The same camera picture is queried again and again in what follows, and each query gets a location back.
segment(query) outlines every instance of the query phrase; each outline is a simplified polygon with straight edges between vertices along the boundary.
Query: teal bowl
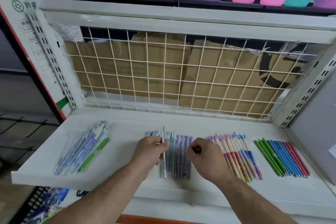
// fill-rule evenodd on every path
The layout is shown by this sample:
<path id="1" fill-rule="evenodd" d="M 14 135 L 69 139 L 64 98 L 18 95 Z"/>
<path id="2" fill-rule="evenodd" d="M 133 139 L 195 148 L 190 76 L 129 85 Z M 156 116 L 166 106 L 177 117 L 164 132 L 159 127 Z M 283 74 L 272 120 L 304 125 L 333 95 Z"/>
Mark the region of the teal bowl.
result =
<path id="1" fill-rule="evenodd" d="M 310 1 L 311 0 L 286 0 L 283 5 L 290 7 L 305 7 Z"/>

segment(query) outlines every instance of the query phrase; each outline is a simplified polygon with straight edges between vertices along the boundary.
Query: cardboard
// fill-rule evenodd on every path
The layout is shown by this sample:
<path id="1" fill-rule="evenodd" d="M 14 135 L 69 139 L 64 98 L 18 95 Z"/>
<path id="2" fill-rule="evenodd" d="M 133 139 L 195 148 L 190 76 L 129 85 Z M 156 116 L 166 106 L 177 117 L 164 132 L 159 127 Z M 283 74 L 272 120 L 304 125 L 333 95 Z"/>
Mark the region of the cardboard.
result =
<path id="1" fill-rule="evenodd" d="M 203 44 L 203 40 L 195 41 L 195 45 L 197 46 L 203 46 Z M 216 44 L 210 41 L 206 41 L 205 43 L 201 65 L 216 67 L 221 54 L 221 49 L 210 49 L 207 47 L 222 48 L 222 44 Z M 262 102 L 256 102 L 253 104 L 253 102 L 249 102 L 246 100 L 275 102 L 282 94 L 283 90 L 287 88 L 290 83 L 293 82 L 297 77 L 297 75 L 290 74 L 286 78 L 286 81 L 282 84 L 283 80 L 287 75 L 286 73 L 292 69 L 296 59 L 287 56 L 281 56 L 278 60 L 278 54 L 269 54 L 267 52 L 264 52 L 260 56 L 260 54 L 256 52 L 252 52 L 249 50 L 242 51 L 242 49 L 233 46 L 226 45 L 225 48 L 231 48 L 232 50 L 223 50 L 216 76 L 216 68 L 200 67 L 197 83 L 195 83 L 198 67 L 187 66 L 185 81 L 190 82 L 183 83 L 181 94 L 190 95 L 190 97 L 181 96 L 179 101 L 180 106 L 188 108 L 192 107 L 208 110 L 218 110 L 221 111 L 221 113 L 226 114 L 233 114 L 233 112 L 235 111 L 234 115 L 262 118 L 264 115 L 247 115 L 243 113 L 267 114 L 274 104 Z M 202 48 L 193 48 L 189 57 L 188 65 L 199 65 L 201 53 Z M 240 60 L 237 65 L 237 69 L 255 69 L 270 71 L 278 60 L 273 71 L 283 73 L 272 72 L 270 77 L 267 79 L 269 72 L 254 71 L 251 74 L 251 71 L 249 70 L 234 70 L 239 56 Z M 298 60 L 291 72 L 299 73 L 306 62 L 307 61 L 305 60 Z M 230 86 L 213 85 L 211 88 L 211 84 L 209 83 L 212 83 L 212 81 L 213 83 L 230 84 Z M 249 86 L 264 86 L 267 87 L 267 89 L 262 89 L 262 91 L 260 92 L 261 88 L 253 88 Z"/>
<path id="2" fill-rule="evenodd" d="M 136 90 L 135 94 L 137 96 L 147 97 L 148 91 L 150 91 L 154 92 L 150 93 L 150 97 L 156 98 L 163 98 L 164 92 L 165 98 L 178 99 L 179 87 L 183 85 L 183 83 L 180 84 L 181 69 L 183 69 L 183 64 L 188 62 L 190 47 L 189 43 L 186 43 L 183 52 L 183 46 L 169 44 L 183 45 L 184 35 L 167 34 L 167 39 L 165 40 L 165 34 L 149 33 L 147 42 L 151 43 L 146 45 L 145 33 L 139 32 L 132 37 L 132 40 L 143 43 L 128 44 L 123 41 L 107 41 L 93 45 L 92 42 L 77 42 L 77 48 L 76 43 L 66 41 L 65 45 L 71 55 L 73 68 L 76 71 L 82 89 L 85 91 L 105 91 L 103 88 L 106 87 L 110 88 L 107 89 L 108 93 L 121 93 L 123 95 L 134 95 L 133 90 Z M 132 62 L 130 61 L 129 53 L 131 53 Z M 176 65 L 166 64 L 164 66 L 164 61 Z M 148 80 L 147 76 L 157 79 Z"/>

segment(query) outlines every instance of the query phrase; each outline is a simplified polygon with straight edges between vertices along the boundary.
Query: red edge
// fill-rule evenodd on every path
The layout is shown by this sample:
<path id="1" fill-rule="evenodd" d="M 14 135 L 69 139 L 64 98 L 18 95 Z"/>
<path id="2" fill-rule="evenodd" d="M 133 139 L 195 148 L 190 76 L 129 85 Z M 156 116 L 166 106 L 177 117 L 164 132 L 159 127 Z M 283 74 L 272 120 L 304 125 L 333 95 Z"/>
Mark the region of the red edge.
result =
<path id="1" fill-rule="evenodd" d="M 66 117 L 65 117 L 64 113 L 57 107 L 57 105 L 56 105 L 55 101 L 53 100 L 53 98 L 51 97 L 51 95 L 50 95 L 50 93 L 49 93 L 47 87 L 44 85 L 44 83 L 43 83 L 43 81 L 42 81 L 42 79 L 41 79 L 39 73 L 37 72 L 37 70 L 36 70 L 34 64 L 33 64 L 32 61 L 30 60 L 30 58 L 29 58 L 29 56 L 28 56 L 28 53 L 27 53 L 26 49 L 23 47 L 23 45 L 22 45 L 22 43 L 21 43 L 21 41 L 20 41 L 18 35 L 17 35 L 16 32 L 14 31 L 12 25 L 10 24 L 10 22 L 9 22 L 9 20 L 8 20 L 6 14 L 5 14 L 5 12 L 2 10 L 2 7 L 1 7 L 1 6 L 0 6 L 0 13 L 2 14 L 3 18 L 5 19 L 5 21 L 6 21 L 7 25 L 9 26 L 10 30 L 12 31 L 12 33 L 13 33 L 15 39 L 16 39 L 17 42 L 19 43 L 19 46 L 20 46 L 21 49 L 23 50 L 23 52 L 24 52 L 26 58 L 28 59 L 29 63 L 30 63 L 31 66 L 33 67 L 33 69 L 34 69 L 35 73 L 37 74 L 38 78 L 40 79 L 42 85 L 43 85 L 44 88 L 46 89 L 46 91 L 47 91 L 47 93 L 48 93 L 50 99 L 52 100 L 53 104 L 55 105 L 56 109 L 57 109 L 58 112 L 60 113 L 60 115 L 61 115 L 61 117 L 63 118 L 63 120 L 66 120 Z"/>
<path id="2" fill-rule="evenodd" d="M 122 214 L 117 219 L 116 223 L 118 224 L 195 224 L 196 222 L 167 220 L 167 219 Z"/>

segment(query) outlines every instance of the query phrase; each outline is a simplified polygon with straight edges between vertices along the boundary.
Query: bunch of pens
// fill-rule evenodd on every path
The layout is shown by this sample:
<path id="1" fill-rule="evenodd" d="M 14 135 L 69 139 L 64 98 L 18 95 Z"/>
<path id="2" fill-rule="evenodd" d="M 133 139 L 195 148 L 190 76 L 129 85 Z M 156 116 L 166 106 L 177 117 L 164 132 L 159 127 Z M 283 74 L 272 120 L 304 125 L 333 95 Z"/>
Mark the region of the bunch of pens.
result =
<path id="1" fill-rule="evenodd" d="M 244 182 L 251 182 L 253 179 L 262 180 L 263 176 L 252 151 L 250 151 L 245 135 L 225 134 L 209 136 L 207 139 L 218 144 L 223 152 L 226 163 L 234 174 Z"/>
<path id="2" fill-rule="evenodd" d="M 106 121 L 95 123 L 73 145 L 69 145 L 70 150 L 58 160 L 54 175 L 67 175 L 83 171 L 110 140 L 108 131 L 109 127 L 106 126 Z"/>
<path id="3" fill-rule="evenodd" d="M 293 175 L 294 177 L 305 178 L 310 176 L 308 168 L 292 142 L 273 141 L 263 138 L 262 140 L 255 140 L 254 143 L 278 176 Z"/>
<path id="4" fill-rule="evenodd" d="M 180 136 L 174 132 L 166 132 L 165 127 L 158 131 L 148 132 L 147 136 L 161 136 L 166 139 L 168 151 L 163 153 L 163 159 L 160 162 L 160 178 L 171 176 L 176 179 L 190 180 L 191 161 L 187 159 L 186 150 L 192 143 L 192 136 Z"/>

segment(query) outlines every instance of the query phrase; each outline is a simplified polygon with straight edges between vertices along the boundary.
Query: circular logo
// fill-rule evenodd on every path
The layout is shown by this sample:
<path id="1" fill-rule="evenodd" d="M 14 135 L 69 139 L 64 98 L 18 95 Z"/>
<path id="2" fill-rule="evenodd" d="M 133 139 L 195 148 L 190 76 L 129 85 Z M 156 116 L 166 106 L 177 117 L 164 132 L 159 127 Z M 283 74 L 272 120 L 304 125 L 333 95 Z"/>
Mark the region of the circular logo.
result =
<path id="1" fill-rule="evenodd" d="M 23 10 L 24 10 L 23 4 L 19 0 L 13 0 L 12 1 L 12 6 L 13 6 L 15 11 L 18 11 L 20 13 L 22 13 Z"/>

